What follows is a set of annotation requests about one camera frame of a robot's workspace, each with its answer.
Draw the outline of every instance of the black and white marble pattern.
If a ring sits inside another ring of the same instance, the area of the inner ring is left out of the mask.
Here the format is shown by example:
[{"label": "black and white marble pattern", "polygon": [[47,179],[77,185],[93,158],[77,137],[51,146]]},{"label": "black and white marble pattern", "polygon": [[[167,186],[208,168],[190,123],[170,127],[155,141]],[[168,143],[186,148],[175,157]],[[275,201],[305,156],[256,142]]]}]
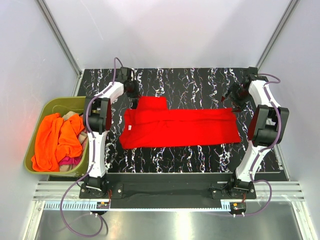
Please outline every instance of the black and white marble pattern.
[{"label": "black and white marble pattern", "polygon": [[[230,84],[242,81],[243,69],[139,68],[135,74],[141,94],[166,97],[170,109],[218,109],[232,106],[230,100],[220,100]],[[86,69],[78,95],[95,95],[109,84],[112,77],[113,69]],[[112,104],[112,126],[105,144],[109,173],[233,172],[248,147],[248,126],[255,110],[251,101],[243,112],[236,113],[241,137],[241,143],[238,144],[124,150],[119,136],[124,128],[124,113],[129,106],[130,101],[125,95]],[[279,171],[273,151],[264,158],[259,171]]]}]

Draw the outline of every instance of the shiny metallic surface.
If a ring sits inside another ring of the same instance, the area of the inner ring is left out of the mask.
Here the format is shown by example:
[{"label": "shiny metallic surface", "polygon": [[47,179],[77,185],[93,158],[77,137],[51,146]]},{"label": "shiny metallic surface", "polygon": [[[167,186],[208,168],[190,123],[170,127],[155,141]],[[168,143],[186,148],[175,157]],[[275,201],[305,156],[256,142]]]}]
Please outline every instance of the shiny metallic surface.
[{"label": "shiny metallic surface", "polygon": [[[247,212],[262,207],[249,202]],[[71,223],[81,211],[65,211]],[[103,215],[108,224],[95,240],[301,240],[298,223],[290,202],[271,202],[261,214],[233,218],[222,212],[126,212],[110,211]],[[83,234],[93,234],[100,221],[86,216],[71,226]],[[82,239],[64,229],[59,211],[44,210],[36,235],[37,240]]]}]

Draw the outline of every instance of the orange towel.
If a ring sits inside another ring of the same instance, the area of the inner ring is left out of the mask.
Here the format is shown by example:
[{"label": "orange towel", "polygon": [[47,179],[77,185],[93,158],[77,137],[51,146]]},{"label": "orange towel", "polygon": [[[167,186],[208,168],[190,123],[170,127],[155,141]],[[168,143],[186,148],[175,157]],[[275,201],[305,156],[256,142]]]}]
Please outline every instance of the orange towel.
[{"label": "orange towel", "polygon": [[59,113],[46,116],[35,138],[32,168],[37,172],[59,172],[59,162],[64,157],[75,158],[82,154],[77,135],[84,129],[78,114],[67,121]]}]

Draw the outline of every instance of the white backdrop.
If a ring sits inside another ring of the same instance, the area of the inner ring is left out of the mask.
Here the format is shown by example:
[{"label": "white backdrop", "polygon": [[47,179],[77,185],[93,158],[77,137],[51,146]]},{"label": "white backdrop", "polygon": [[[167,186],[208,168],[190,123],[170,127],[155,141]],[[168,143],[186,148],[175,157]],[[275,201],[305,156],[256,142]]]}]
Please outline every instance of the white backdrop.
[{"label": "white backdrop", "polygon": [[290,0],[46,0],[80,68],[255,66]]},{"label": "white backdrop", "polygon": [[70,96],[73,69],[34,0],[0,1],[0,236],[22,239],[38,183],[23,166],[46,102]]},{"label": "white backdrop", "polygon": [[299,181],[320,237],[320,2],[297,5],[261,67],[282,82],[271,86],[277,102],[290,111],[281,148],[291,180]]}]

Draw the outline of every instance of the olive green basket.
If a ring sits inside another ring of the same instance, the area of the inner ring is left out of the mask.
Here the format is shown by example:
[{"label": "olive green basket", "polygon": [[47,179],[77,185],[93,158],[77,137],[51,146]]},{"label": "olive green basket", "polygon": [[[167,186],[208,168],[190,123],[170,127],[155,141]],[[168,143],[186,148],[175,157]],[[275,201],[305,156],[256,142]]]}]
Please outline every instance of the olive green basket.
[{"label": "olive green basket", "polygon": [[48,102],[39,117],[39,120],[36,124],[34,133],[32,135],[31,142],[29,144],[28,150],[24,157],[24,166],[26,170],[31,174],[43,174],[43,175],[54,175],[54,176],[61,176],[61,177],[80,177],[83,176],[88,169],[88,162],[89,162],[89,151],[88,151],[88,143],[85,144],[83,155],[80,163],[70,171],[59,172],[59,171],[35,171],[32,168],[32,161],[31,158],[35,155],[35,143],[36,143],[36,136],[39,129],[39,126],[45,116],[50,114],[59,113],[61,117],[67,114],[69,111],[73,111],[75,113],[83,113],[84,106],[85,106],[85,96],[75,96],[75,97],[59,97],[51,100]]}]

